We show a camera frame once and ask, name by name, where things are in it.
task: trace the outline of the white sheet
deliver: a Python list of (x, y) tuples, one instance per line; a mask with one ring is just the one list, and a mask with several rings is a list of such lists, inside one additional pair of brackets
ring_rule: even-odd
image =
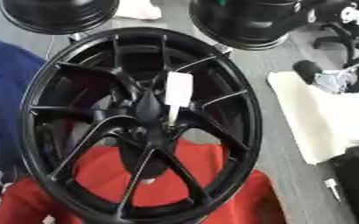
[(316, 165), (359, 145), (359, 94), (329, 94), (295, 72), (270, 73), (268, 82), (308, 164)]

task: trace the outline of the wheel spoke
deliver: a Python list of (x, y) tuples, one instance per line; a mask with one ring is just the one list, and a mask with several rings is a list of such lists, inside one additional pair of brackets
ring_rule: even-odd
[(118, 115), (104, 119), (101, 122), (91, 125), (86, 133), (81, 137), (79, 142), (74, 146), (72, 151), (65, 156), (60, 165), (49, 175), (51, 180), (57, 180), (69, 174), (72, 171), (74, 163), (96, 142), (103, 139), (109, 129), (114, 126), (123, 126), (125, 123), (136, 123), (137, 121), (128, 116)]
[(113, 38), (113, 57), (114, 57), (114, 67), (122, 67), (122, 54), (120, 52), (120, 48), (118, 46), (118, 35)]
[(240, 151), (250, 151), (250, 148), (243, 144), (240, 140), (236, 139), (231, 133), (229, 133), (224, 127), (222, 127), (215, 119), (206, 115), (200, 111), (187, 110), (184, 115), (187, 119), (190, 119), (194, 126), (200, 130), (218, 137), (224, 144), (226, 144), (231, 150), (238, 149)]
[(164, 71), (171, 71), (172, 70), (172, 63), (170, 61), (170, 57), (167, 53), (167, 36), (163, 35), (160, 40), (160, 53), (162, 55), (163, 60), (163, 70)]
[(137, 189), (137, 185), (140, 182), (141, 174), (143, 173), (144, 168), (146, 167), (148, 161), (150, 160), (152, 154), (155, 152), (155, 149), (151, 148), (149, 150), (145, 150), (143, 154), (140, 156), (137, 162), (136, 169), (131, 176), (130, 182), (127, 185), (125, 192), (123, 193), (123, 197), (118, 204), (118, 208), (116, 210), (116, 217), (121, 219), (123, 216), (123, 210), (125, 206), (129, 203), (129, 200), (132, 199), (134, 192)]
[(109, 87), (120, 87), (125, 93), (130, 95), (132, 99), (137, 98), (140, 92), (139, 84), (134, 81), (121, 67), (115, 67), (111, 70), (97, 66), (83, 66), (68, 62), (59, 62), (57, 65), (69, 73), (64, 73), (66, 76), (89, 75), (93, 79), (101, 79), (102, 83), (109, 83)]
[(199, 59), (199, 60), (196, 60), (195, 62), (185, 64), (184, 66), (177, 67), (176, 69), (174, 69), (174, 72), (176, 72), (176, 73), (190, 73), (195, 68), (199, 68), (200, 66), (203, 66), (206, 63), (208, 63), (209, 61), (214, 60), (214, 59), (216, 59), (216, 56), (209, 56), (209, 57), (206, 57), (204, 59)]
[(67, 118), (86, 123), (91, 123), (94, 119), (94, 111), (91, 108), (31, 105), (30, 110), (34, 115), (48, 116), (53, 119)]
[(122, 133), (122, 131), (118, 130), (118, 129), (112, 129), (110, 130), (107, 134), (107, 137), (114, 137), (117, 138), (118, 140), (127, 143), (127, 144), (131, 144), (132, 146), (136, 147), (138, 150), (143, 151), (144, 148), (141, 144), (133, 141), (132, 139), (130, 139), (129, 137), (127, 137), (124, 133)]
[(184, 135), (187, 130), (190, 130), (192, 126), (188, 125), (187, 123), (178, 124), (177, 128), (172, 132), (171, 141), (177, 141), (180, 139), (182, 135)]
[(222, 95), (222, 96), (216, 97), (211, 100), (203, 101), (203, 102), (200, 102), (199, 104), (201, 104), (201, 108), (204, 109), (205, 107), (213, 105), (215, 103), (224, 102), (226, 100), (232, 99), (232, 98), (240, 96), (240, 95), (245, 95), (247, 93), (248, 93), (248, 90), (244, 89), (244, 90), (232, 93), (232, 94), (226, 94), (226, 95)]
[(205, 203), (211, 200), (209, 194), (204, 191), (194, 175), (168, 151), (157, 151), (157, 155), (185, 182), (189, 191), (189, 197), (193, 203)]

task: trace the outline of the red cloth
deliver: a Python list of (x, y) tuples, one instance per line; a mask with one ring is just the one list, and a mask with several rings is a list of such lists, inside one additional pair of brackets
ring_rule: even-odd
[[(223, 155), (219, 145), (181, 140), (176, 154), (203, 186), (222, 168)], [(94, 147), (83, 155), (76, 165), (76, 176), (89, 191), (115, 202), (121, 199), (130, 180), (118, 149), (107, 146)], [(186, 196), (185, 184), (171, 170), (167, 170), (152, 184), (140, 184), (135, 203), (138, 206), (156, 206), (173, 203)], [(260, 209), (263, 203), (269, 206)], [(0, 206), (0, 224), (38, 224), (48, 214), (59, 224), (81, 224), (76, 216), (49, 198), (32, 178), (25, 178), (5, 192)], [(211, 213), (203, 223), (280, 224), (284, 223), (284, 219), (269, 179), (262, 172), (253, 171), (238, 194)]]

